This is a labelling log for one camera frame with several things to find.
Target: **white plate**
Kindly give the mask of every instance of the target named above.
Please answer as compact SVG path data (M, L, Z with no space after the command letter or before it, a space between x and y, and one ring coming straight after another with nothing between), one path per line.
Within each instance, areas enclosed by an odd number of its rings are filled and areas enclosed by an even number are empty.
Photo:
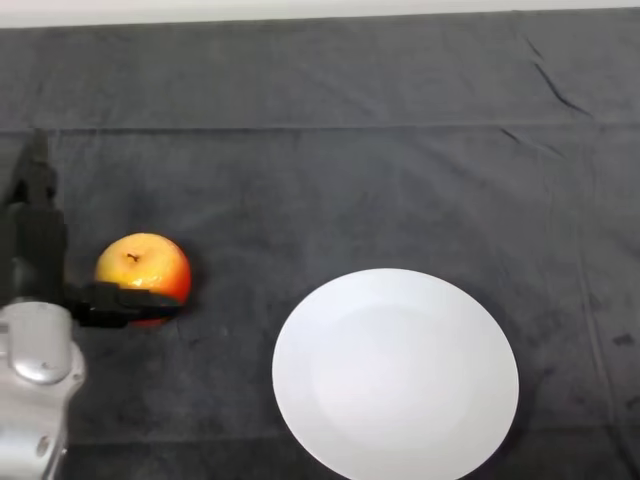
M504 440L518 403L513 352L469 295L408 270L323 285L289 316L273 357L298 441L352 480L454 480Z

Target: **table surface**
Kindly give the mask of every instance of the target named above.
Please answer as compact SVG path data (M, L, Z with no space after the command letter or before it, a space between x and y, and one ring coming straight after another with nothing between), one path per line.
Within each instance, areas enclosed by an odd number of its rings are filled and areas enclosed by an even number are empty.
M137 231L194 266L177 321L75 332L65 479L337 479L272 351L376 267L511 342L515 425L469 478L640 478L640 11L7 30L0 65L0 153L50 131L70 277Z

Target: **red apple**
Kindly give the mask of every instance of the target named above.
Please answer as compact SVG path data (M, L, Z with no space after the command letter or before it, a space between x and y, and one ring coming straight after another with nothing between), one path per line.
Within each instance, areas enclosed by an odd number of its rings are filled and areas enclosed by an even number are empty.
M95 278L161 293L184 304L191 290L186 255L171 240L153 233L136 233L111 244L98 259ZM164 319L147 320L145 325Z

